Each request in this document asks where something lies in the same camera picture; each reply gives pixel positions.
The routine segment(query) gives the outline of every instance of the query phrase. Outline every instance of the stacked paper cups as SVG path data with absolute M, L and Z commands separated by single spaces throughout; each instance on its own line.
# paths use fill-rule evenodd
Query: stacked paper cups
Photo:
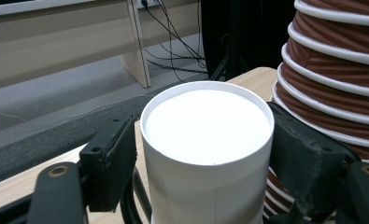
M 369 1 L 294 5 L 273 101 L 369 161 Z M 291 203 L 270 171 L 264 220 L 287 213 Z

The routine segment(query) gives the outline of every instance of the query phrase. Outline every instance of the electrical outlet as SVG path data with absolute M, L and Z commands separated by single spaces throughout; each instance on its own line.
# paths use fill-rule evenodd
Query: electrical outlet
M 137 8 L 144 8 L 143 4 L 141 4 L 142 1 L 146 1 L 148 7 L 156 7 L 159 5 L 158 0 L 137 0 Z

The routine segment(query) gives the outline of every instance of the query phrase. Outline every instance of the wooden table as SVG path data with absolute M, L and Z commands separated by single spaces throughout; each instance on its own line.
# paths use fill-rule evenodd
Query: wooden table
M 227 82 L 254 91 L 259 96 L 261 96 L 264 101 L 269 101 L 272 96 L 272 87 L 276 80 L 277 71 L 275 69 L 259 67 L 239 77 L 228 80 Z M 146 190 L 148 190 L 149 185 L 147 180 L 146 164 L 144 160 L 143 143 L 141 139 L 139 122 L 135 124 L 135 136 L 138 153 L 136 167 L 141 175 Z M 9 179 L 0 182 L 0 207 L 32 193 L 35 187 L 35 181 L 38 173 L 48 166 L 61 161 L 77 162 L 79 160 L 78 154 L 83 148 L 84 146 L 75 148 L 59 157 L 41 163 L 36 167 L 33 167 L 25 172 L 14 175 Z M 140 206 L 138 206 L 138 210 L 140 213 L 142 212 Z M 144 214 L 141 213 L 140 215 L 143 219 L 143 222 L 148 223 L 145 219 Z M 89 213 L 88 216 L 89 221 L 92 224 L 124 223 L 119 208 L 117 209 L 116 213 Z

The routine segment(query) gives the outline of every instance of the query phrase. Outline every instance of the gray floor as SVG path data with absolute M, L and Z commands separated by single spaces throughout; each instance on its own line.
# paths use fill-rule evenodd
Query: gray floor
M 198 35 L 183 40 L 198 50 Z M 170 58 L 160 45 L 147 50 Z M 178 41 L 173 42 L 173 51 L 191 56 Z M 147 55 L 171 66 L 170 60 Z M 206 70 L 194 59 L 173 62 L 177 68 Z M 83 144 L 109 119 L 141 113 L 153 95 L 182 83 L 177 76 L 185 81 L 207 78 L 199 73 L 175 74 L 151 63 L 149 73 L 152 86 L 145 89 L 121 66 L 120 58 L 113 57 L 0 89 L 0 180 Z

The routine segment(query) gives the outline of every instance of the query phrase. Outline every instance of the black cable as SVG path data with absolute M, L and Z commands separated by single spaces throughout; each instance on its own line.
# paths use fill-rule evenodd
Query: black cable
M 163 10 L 163 14 L 165 15 L 166 17 L 166 22 L 167 22 L 167 27 L 161 23 L 147 8 L 146 8 L 146 11 L 150 14 L 150 16 L 156 20 L 166 31 L 168 31 L 169 33 L 169 47 L 170 47 L 170 50 L 166 49 L 162 44 L 161 46 L 170 53 L 170 63 L 172 64 L 172 66 L 170 67 L 171 69 L 173 69 L 173 72 L 175 73 L 175 76 L 177 77 L 178 80 L 180 80 L 181 82 L 185 82 L 184 80 L 182 80 L 176 70 L 181 70 L 181 69 L 176 69 L 176 67 L 174 66 L 173 64 L 173 52 L 172 52 L 172 36 L 174 36 L 178 41 L 180 41 L 184 47 L 187 49 L 187 51 L 190 53 L 190 55 L 192 55 L 192 57 L 197 60 L 198 62 L 198 65 L 202 68 L 205 68 L 206 66 L 200 61 L 200 58 L 203 59 L 202 56 L 199 55 L 199 46 L 200 44 L 198 44 L 198 52 L 196 52 L 194 49 L 192 49 L 190 46 L 188 46 L 182 39 L 181 37 L 179 36 L 176 28 L 174 27 L 173 23 L 170 21 L 169 19 L 169 16 L 167 15 L 167 10 L 166 10 L 166 6 L 164 5 L 164 3 L 162 2 L 162 0 L 157 0 L 158 3 L 161 5 L 161 9 Z M 200 29 L 200 25 L 199 25 L 199 10 L 197 11 L 198 13 L 198 27 Z
M 134 197 L 134 184 L 131 178 L 123 192 L 121 201 L 121 213 L 123 222 L 127 224 L 142 224 L 140 215 L 138 214 L 135 197 Z
M 161 67 L 161 68 L 165 68 L 165 69 L 173 69 L 171 66 L 167 66 L 167 65 L 163 65 L 163 64 L 160 64 L 160 63 L 155 63 L 155 62 L 152 62 L 150 60 L 147 60 L 149 63 L 152 63 L 158 67 Z M 186 68 L 176 68 L 176 70 L 178 71 L 182 71 L 182 72 L 192 72 L 192 73 L 202 73 L 202 74 L 207 74 L 206 71 L 200 71 L 200 70 L 192 70 L 192 69 L 186 69 Z
M 144 213 L 146 214 L 146 218 L 150 223 L 152 215 L 152 207 L 151 203 L 149 202 L 149 196 L 147 195 L 146 189 L 144 188 L 143 185 L 143 181 L 141 180 L 141 176 L 138 173 L 136 167 L 134 170 L 133 179 L 134 179 L 135 195 L 137 196 L 137 199 L 140 202 L 140 205 L 143 208 Z
M 163 3 L 161 3 L 160 2 L 160 4 L 161 4 L 161 6 L 162 6 L 162 9 L 163 9 L 163 13 L 165 14 L 165 16 L 167 16 L 167 13 L 165 12 L 165 7 L 164 7 L 164 5 L 163 5 Z M 183 45 L 184 45 L 184 47 L 187 49 L 187 51 L 190 53 L 190 55 L 192 55 L 194 58 L 202 58 L 202 56 L 201 55 L 199 55 L 194 49 L 192 49 L 190 46 L 188 46 L 182 39 L 181 39 L 181 37 L 179 37 L 179 35 L 177 35 L 177 34 L 174 34 L 170 29 L 168 29 L 161 21 L 159 21 L 148 9 L 146 9 L 146 11 L 148 12 L 148 14 L 150 14 L 150 16 L 154 19 L 154 20 L 156 20 L 170 35 L 172 35 L 172 36 L 174 36 L 179 42 L 181 42 Z
M 155 58 L 155 59 L 159 59 L 159 60 L 170 60 L 170 58 L 161 58 L 158 56 L 153 55 L 151 52 L 149 52 L 147 49 L 145 49 L 146 53 L 148 53 L 151 57 Z M 173 58 L 173 60 L 180 60 L 180 59 L 194 59 L 193 57 L 186 57 L 186 56 L 180 56 L 180 55 L 176 55 L 174 53 L 172 53 L 173 55 L 177 56 L 176 58 Z
M 177 55 L 177 54 L 175 54 L 174 52 L 170 51 L 170 50 L 169 50 L 169 49 L 167 49 L 163 44 L 160 44 L 160 45 L 161 45 L 161 47 L 162 47 L 164 50 L 166 50 L 168 53 L 173 54 L 173 55 L 175 55 L 175 56 L 177 56 L 177 57 L 186 58 L 185 56 Z M 188 58 L 192 58 L 192 59 L 194 59 L 194 60 L 196 60 L 196 61 L 198 61 L 198 60 L 204 60 L 204 59 L 205 59 L 204 57 L 194 57 L 194 56 L 192 56 L 192 57 L 188 57 Z
M 181 37 L 179 36 L 179 34 L 178 34 L 178 32 L 177 32 L 177 30 L 176 30 L 176 28 L 175 28 L 175 26 L 173 25 L 173 23 L 170 21 L 170 19 L 169 19 L 169 16 L 167 15 L 167 10 L 166 10 L 166 7 L 165 7 L 165 5 L 164 5 L 164 3 L 163 3 L 163 1 L 162 0 L 157 0 L 160 4 L 161 4 L 161 6 L 162 6 L 162 9 L 163 9 L 163 12 L 164 12 L 164 15 L 165 15 L 165 17 L 166 17 L 166 19 L 167 19 L 167 22 L 168 22 L 168 24 L 170 23 L 171 25 L 172 25 L 172 28 L 173 28 L 173 30 L 175 31 L 175 33 L 176 33 L 176 35 L 178 36 L 178 39 L 179 39 L 179 41 L 181 41 L 182 43 L 184 43 L 182 40 L 181 40 Z M 191 53 L 191 51 L 192 52 L 194 52 L 197 56 L 200 56 L 199 55 L 199 52 L 196 52 L 194 49 L 192 49 L 190 46 L 188 46 L 187 44 L 186 45 L 184 45 L 184 47 L 185 48 L 187 48 L 187 50 L 189 51 L 189 53 Z

